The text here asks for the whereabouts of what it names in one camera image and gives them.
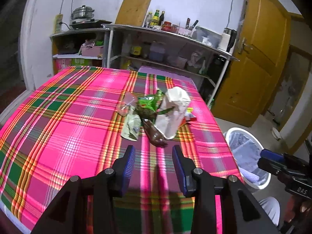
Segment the kitchen shelf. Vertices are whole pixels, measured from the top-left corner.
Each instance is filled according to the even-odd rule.
[[[115,59],[117,59],[119,57],[120,57],[120,55],[115,55],[114,57],[110,58],[110,61],[113,61],[113,60],[115,60]]]
[[[105,32],[108,31],[105,28],[87,28],[87,29],[76,29],[76,30],[68,30],[68,31],[63,31],[60,33],[55,33],[50,36],[50,39],[54,37],[59,37],[59,36],[65,36],[65,35],[71,35],[71,34],[77,34],[77,33],[87,33],[87,32]]]
[[[155,29],[151,29],[151,28],[138,27],[138,26],[105,25],[105,24],[103,24],[103,29],[106,29],[106,30],[124,29],[124,30],[132,30],[132,31],[138,31],[138,32],[152,33],[152,34],[157,34],[157,35],[160,35],[160,36],[176,38],[176,39],[179,38],[179,39],[182,39],[182,40],[185,40],[185,41],[189,42],[190,44],[194,44],[194,45],[200,46],[201,48],[204,48],[204,49],[206,49],[208,51],[214,52],[216,54],[220,54],[220,55],[222,55],[222,56],[224,56],[226,58],[230,58],[230,59],[239,61],[234,56],[232,56],[232,54],[230,54],[230,53],[228,53],[226,51],[223,51],[222,49],[218,49],[218,48],[214,48],[214,47],[211,47],[211,46],[207,46],[207,45],[205,45],[205,44],[203,44],[203,43],[201,43],[201,42],[199,42],[197,40],[193,40],[191,38],[188,38],[188,37],[176,34],[176,33],[172,33],[172,32],[159,31],[159,30],[155,30]]]
[[[133,60],[138,60],[138,61],[143,61],[143,62],[148,62],[148,63],[153,63],[153,64],[157,64],[157,65],[160,65],[160,66],[163,66],[163,67],[167,67],[167,68],[173,68],[173,69],[177,69],[177,70],[180,70],[180,71],[184,71],[188,74],[192,74],[192,75],[196,75],[196,76],[200,76],[200,77],[204,77],[204,78],[207,78],[209,80],[209,82],[214,86],[216,87],[216,84],[215,82],[213,82],[209,76],[207,75],[201,75],[201,74],[196,74],[196,73],[193,73],[193,72],[190,72],[190,71],[187,71],[185,69],[182,69],[182,68],[177,68],[177,67],[173,67],[173,66],[169,66],[169,65],[166,65],[164,63],[160,63],[160,62],[155,62],[155,61],[152,61],[152,60],[148,60],[148,59],[143,59],[143,58],[134,58],[134,57],[131,57],[131,56],[122,56],[124,58],[127,58],[127,59],[133,59]]]
[[[79,58],[79,59],[92,59],[92,60],[102,60],[102,57],[95,57],[95,56],[82,56],[82,55],[78,55],[78,54],[55,54],[54,56],[52,56],[53,59],[57,59],[57,58]]]

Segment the crumpled wrapper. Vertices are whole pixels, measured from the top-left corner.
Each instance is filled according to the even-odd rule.
[[[160,110],[174,108],[166,114],[157,115],[155,127],[167,140],[175,137],[190,102],[187,92],[180,87],[173,87],[166,92]]]

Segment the bottle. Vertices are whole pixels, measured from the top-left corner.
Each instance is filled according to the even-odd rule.
[[[130,53],[132,43],[131,43],[131,34],[129,33],[128,36],[124,39],[124,42],[121,47],[121,54],[123,56],[128,56]]]
[[[152,20],[152,12],[149,12],[145,18],[145,22],[144,22],[144,27],[148,27],[148,25],[150,24],[150,21]]]
[[[159,17],[159,22],[158,22],[159,26],[161,26],[161,24],[163,23],[164,18],[165,18],[165,12],[163,11]]]
[[[158,25],[158,20],[159,20],[159,10],[156,10],[150,26]]]
[[[138,58],[141,55],[141,42],[140,42],[140,35],[138,34],[134,42],[132,43],[132,47],[130,50],[130,56]]]

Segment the plastic bin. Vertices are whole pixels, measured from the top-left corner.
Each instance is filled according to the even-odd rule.
[[[98,55],[103,53],[103,46],[81,46],[81,53],[82,56],[97,57]]]
[[[195,31],[192,34],[192,39],[197,40],[199,42],[202,42],[203,37],[209,38],[209,42],[211,42],[212,46],[214,48],[217,48],[220,41],[221,41],[221,35],[211,31],[207,28],[204,28],[202,26],[196,26]]]
[[[164,43],[154,41],[149,50],[149,59],[152,61],[162,62],[166,53]]]
[[[257,162],[260,158],[260,152],[263,150],[261,143],[251,133],[241,128],[229,129],[224,137],[234,155],[236,164],[243,169],[240,169],[240,172],[246,187],[251,192],[266,188],[270,183],[271,173],[258,168]]]

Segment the stainless steel pot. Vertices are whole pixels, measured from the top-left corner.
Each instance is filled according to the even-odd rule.
[[[94,9],[91,7],[82,5],[81,7],[75,9],[71,14],[71,19],[79,19],[79,18],[86,18],[91,19],[93,17]]]

